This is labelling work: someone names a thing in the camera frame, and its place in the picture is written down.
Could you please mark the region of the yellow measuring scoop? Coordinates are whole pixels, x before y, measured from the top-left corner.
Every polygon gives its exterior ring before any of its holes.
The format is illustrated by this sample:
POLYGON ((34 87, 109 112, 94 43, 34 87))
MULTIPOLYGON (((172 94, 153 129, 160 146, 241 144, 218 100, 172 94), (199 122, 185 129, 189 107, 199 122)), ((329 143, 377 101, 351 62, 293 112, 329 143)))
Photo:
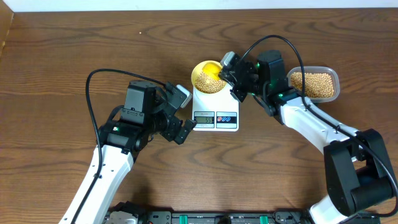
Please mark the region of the yellow measuring scoop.
POLYGON ((214 62, 208 62, 202 68, 202 72, 214 80, 220 80, 220 77, 218 76, 220 71, 221 67, 214 62))

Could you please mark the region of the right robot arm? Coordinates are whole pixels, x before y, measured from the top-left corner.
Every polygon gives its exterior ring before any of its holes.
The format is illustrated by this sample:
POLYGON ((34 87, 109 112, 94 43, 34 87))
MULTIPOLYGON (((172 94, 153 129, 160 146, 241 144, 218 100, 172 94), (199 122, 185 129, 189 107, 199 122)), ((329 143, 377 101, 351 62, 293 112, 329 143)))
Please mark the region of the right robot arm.
POLYGON ((322 154, 327 196, 312 205, 313 223, 344 223, 365 209, 397 197, 397 181, 382 136, 335 120, 294 88, 278 50, 245 62, 234 52, 221 60, 219 77, 240 102, 252 95, 271 117, 296 130, 322 154))

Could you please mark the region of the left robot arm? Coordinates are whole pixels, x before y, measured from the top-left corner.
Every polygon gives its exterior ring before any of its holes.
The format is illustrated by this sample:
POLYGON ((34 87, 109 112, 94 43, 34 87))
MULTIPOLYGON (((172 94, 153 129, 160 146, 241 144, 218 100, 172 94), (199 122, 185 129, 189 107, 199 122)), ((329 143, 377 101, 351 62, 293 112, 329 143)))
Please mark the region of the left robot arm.
POLYGON ((90 167, 61 223, 102 223, 121 182, 153 135, 184 143, 196 122, 175 114, 191 99, 181 85, 131 81, 125 103, 113 109, 98 130, 90 167))

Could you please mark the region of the pale yellow plastic bowl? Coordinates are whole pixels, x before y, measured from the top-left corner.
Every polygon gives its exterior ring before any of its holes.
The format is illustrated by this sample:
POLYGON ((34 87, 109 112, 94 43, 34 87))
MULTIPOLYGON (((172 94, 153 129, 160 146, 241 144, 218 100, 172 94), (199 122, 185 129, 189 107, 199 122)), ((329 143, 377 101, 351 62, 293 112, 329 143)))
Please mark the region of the pale yellow plastic bowl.
POLYGON ((220 64, 219 62, 216 62, 216 61, 213 61, 213 60, 207 60, 207 61, 203 61, 203 62, 199 63, 199 64, 193 69, 192 75, 191 75, 191 81, 192 81, 192 85, 193 85, 194 89, 196 89, 196 87, 194 86, 194 83, 195 83, 195 80, 196 80, 197 76, 199 75, 200 72, 202 72, 203 66, 204 66, 206 63, 208 63, 208 62, 214 62, 214 63, 218 64, 218 65, 222 68, 222 66, 221 66, 221 64, 220 64))

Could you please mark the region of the soybeans in bowl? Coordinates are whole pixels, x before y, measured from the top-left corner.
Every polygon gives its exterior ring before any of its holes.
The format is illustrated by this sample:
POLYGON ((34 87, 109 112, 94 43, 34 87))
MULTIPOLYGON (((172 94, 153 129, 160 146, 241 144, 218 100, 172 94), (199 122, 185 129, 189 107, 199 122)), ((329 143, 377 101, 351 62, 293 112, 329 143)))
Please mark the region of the soybeans in bowl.
POLYGON ((223 80, 215 80, 206 73, 200 72, 195 80, 194 86, 203 93, 212 94, 221 91, 226 86, 226 82, 223 80))

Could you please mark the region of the white digital kitchen scale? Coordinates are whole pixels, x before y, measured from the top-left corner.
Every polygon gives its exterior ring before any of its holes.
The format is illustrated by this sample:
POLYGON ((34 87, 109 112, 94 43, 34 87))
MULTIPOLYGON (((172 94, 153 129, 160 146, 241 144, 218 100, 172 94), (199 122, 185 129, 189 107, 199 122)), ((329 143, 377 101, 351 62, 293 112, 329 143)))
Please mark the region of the white digital kitchen scale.
POLYGON ((239 129, 239 102, 226 84, 217 93, 203 93, 193 89, 192 119, 197 122, 194 131, 235 132, 239 129))

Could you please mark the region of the soybeans in container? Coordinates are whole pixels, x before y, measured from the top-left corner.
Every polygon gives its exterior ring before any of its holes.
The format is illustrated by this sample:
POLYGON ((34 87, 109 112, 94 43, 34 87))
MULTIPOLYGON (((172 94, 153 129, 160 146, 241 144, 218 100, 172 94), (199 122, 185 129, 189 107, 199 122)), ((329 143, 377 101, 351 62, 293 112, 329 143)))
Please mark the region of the soybeans in container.
POLYGON ((305 95, 310 98, 331 98, 335 94, 331 75, 327 73, 305 73, 305 81, 302 73, 294 72, 290 76, 294 88, 302 91, 302 83, 305 84, 305 95))

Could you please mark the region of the clear plastic container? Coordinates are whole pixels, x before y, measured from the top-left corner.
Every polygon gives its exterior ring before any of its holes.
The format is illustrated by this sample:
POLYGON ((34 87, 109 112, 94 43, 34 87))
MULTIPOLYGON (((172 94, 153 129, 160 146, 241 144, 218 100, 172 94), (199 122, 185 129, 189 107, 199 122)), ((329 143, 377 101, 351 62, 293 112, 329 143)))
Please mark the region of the clear plastic container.
POLYGON ((340 82, 337 73, 329 67, 320 66, 304 66, 305 73, 327 73, 331 75, 333 81, 333 87, 335 89, 335 94, 331 98, 310 98, 314 103, 326 103, 334 101, 340 94, 340 82))

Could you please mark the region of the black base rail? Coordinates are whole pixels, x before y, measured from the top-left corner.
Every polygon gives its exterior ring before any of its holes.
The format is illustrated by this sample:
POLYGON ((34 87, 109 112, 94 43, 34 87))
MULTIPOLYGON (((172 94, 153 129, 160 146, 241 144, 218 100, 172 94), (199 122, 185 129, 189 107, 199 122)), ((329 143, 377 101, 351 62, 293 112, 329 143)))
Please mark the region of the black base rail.
POLYGON ((131 202, 120 202, 104 218, 110 224, 311 224, 307 212, 278 210, 271 213, 193 213, 172 210, 146 210, 131 202))

